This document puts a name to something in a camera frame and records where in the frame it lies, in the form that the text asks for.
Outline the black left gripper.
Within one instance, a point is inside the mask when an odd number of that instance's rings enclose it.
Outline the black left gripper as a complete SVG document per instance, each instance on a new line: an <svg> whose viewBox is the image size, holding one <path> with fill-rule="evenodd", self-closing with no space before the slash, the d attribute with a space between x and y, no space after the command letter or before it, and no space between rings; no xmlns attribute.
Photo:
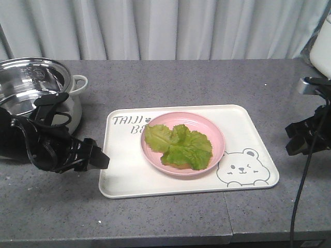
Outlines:
<svg viewBox="0 0 331 248"><path fill-rule="evenodd" d="M61 138L40 133L31 144L31 162L44 171L64 173L70 169L76 172L107 169L109 160L92 138L80 141L72 136Z"/></svg>

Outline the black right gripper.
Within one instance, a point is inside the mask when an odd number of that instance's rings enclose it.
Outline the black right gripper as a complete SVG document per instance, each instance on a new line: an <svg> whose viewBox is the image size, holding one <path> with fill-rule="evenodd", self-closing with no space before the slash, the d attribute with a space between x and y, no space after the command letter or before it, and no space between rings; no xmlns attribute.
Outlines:
<svg viewBox="0 0 331 248"><path fill-rule="evenodd" d="M291 138L285 147L290 156L330 150L330 105L319 106L313 116L289 124L285 131Z"/></svg>

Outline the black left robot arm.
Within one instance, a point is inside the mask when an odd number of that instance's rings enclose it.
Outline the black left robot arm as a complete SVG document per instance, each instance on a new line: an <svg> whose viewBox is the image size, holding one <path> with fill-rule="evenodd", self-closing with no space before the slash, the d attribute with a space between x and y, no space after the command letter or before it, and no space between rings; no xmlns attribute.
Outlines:
<svg viewBox="0 0 331 248"><path fill-rule="evenodd" d="M43 171L64 173L107 169L109 157L95 140L73 137L66 126L44 126L1 109L1 156L32 163Z"/></svg>

